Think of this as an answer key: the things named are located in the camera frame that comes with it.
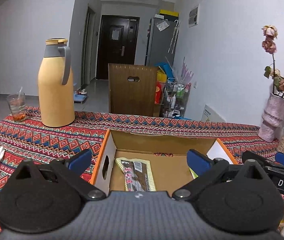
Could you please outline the dried pink roses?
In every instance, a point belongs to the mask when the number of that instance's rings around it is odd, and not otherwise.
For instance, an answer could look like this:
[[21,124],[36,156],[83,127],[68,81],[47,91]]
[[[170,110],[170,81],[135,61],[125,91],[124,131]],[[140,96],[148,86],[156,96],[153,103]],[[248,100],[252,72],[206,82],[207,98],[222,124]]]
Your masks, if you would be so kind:
[[271,55],[272,61],[264,68],[263,75],[272,80],[271,92],[284,99],[284,61],[277,59],[277,39],[279,32],[274,25],[264,25],[262,27],[263,41],[261,47],[263,51]]

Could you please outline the striped yellow snack packet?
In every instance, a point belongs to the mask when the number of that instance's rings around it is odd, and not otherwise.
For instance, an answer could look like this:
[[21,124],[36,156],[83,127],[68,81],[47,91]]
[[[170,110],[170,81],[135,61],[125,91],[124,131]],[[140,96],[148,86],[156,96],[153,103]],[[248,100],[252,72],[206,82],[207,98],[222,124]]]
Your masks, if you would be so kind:
[[152,192],[157,190],[149,160],[119,157],[116,158],[116,164],[124,175],[126,191]]

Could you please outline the grey refrigerator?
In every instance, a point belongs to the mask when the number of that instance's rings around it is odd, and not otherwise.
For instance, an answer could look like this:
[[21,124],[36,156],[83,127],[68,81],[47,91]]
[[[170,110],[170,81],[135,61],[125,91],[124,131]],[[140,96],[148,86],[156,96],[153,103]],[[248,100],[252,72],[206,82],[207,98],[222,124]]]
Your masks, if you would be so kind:
[[175,54],[168,51],[177,20],[177,17],[171,15],[163,15],[163,18],[154,15],[150,19],[145,66],[155,66],[161,62],[173,65]]

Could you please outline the yellow thermos jug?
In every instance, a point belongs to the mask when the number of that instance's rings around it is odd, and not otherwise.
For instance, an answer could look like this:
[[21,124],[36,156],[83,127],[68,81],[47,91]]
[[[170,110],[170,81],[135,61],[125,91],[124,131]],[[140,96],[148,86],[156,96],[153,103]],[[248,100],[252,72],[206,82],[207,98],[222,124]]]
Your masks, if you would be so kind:
[[66,38],[45,41],[38,72],[41,121],[47,127],[63,127],[75,120],[71,50]]

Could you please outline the pink textured vase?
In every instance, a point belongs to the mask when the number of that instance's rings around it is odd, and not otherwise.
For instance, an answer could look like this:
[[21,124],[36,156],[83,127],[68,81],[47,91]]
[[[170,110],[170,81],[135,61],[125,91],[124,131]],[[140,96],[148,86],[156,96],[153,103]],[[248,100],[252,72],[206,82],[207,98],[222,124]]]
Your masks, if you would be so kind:
[[262,124],[258,136],[266,142],[272,142],[277,128],[284,120],[284,98],[270,94],[262,114]]

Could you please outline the red orange cardboard box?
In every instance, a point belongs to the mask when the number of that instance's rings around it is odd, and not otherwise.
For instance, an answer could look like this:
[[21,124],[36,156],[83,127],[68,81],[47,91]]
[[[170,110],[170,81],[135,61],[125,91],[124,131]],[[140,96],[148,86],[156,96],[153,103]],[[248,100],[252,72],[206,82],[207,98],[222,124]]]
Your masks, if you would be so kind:
[[110,191],[123,191],[124,174],[115,160],[148,160],[158,191],[174,190],[192,180],[187,165],[186,154],[194,149],[200,154],[214,159],[226,159],[230,164],[237,164],[236,159],[218,138],[175,137],[171,135],[134,134],[116,130],[107,130],[90,183],[105,194]]

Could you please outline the glass cup with tea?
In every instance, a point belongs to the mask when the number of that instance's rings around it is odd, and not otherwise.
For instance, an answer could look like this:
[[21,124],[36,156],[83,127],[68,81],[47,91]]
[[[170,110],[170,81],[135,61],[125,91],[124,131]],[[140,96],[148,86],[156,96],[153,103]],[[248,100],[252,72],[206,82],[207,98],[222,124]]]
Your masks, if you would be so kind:
[[25,93],[19,89],[17,94],[8,95],[6,100],[11,111],[11,116],[15,122],[22,122],[26,118],[26,101]]

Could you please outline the brown cardboard box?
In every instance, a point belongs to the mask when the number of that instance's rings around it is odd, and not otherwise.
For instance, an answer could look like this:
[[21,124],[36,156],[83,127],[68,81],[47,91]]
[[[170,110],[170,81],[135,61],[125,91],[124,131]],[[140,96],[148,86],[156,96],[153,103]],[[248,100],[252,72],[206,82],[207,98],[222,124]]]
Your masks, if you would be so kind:
[[156,67],[110,63],[108,81],[109,113],[153,116]]

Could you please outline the dark entrance door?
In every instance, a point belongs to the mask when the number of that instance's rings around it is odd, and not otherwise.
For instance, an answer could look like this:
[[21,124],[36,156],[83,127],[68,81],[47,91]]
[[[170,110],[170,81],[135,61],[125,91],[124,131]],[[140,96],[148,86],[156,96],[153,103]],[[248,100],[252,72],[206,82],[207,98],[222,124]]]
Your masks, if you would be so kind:
[[139,18],[103,15],[98,41],[96,79],[108,79],[110,63],[134,64]]

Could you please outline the patterned red tablecloth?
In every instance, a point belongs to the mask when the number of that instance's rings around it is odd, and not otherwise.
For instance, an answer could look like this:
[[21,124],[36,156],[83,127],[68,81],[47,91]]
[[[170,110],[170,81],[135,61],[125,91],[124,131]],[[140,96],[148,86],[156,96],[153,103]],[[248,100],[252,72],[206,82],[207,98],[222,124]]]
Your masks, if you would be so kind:
[[23,159],[46,164],[54,158],[70,158],[81,150],[92,150],[97,159],[107,129],[155,135],[219,138],[237,161],[245,151],[274,159],[278,140],[265,142],[258,126],[226,122],[203,122],[139,115],[76,112],[75,121],[62,128],[41,123],[39,109],[28,107],[26,119],[14,122],[11,116],[0,121],[0,191]]

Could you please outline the lime green snack packet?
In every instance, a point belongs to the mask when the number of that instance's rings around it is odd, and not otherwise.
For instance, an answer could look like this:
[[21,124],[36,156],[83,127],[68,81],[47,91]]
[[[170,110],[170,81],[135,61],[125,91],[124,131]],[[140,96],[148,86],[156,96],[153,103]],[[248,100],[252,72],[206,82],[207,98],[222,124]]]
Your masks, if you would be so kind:
[[191,175],[192,175],[192,178],[193,178],[193,179],[198,178],[198,175],[197,175],[191,168],[189,168],[189,170],[190,170],[190,172],[191,172]]

